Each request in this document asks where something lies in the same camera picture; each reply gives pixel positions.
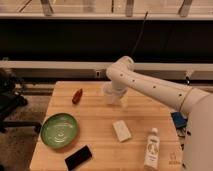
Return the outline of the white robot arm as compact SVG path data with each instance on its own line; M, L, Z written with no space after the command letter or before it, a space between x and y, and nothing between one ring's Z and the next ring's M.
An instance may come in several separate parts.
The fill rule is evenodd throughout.
M181 171L213 171L213 93L134 71L123 56L106 69L106 91L122 97L128 88L179 111L187 119Z

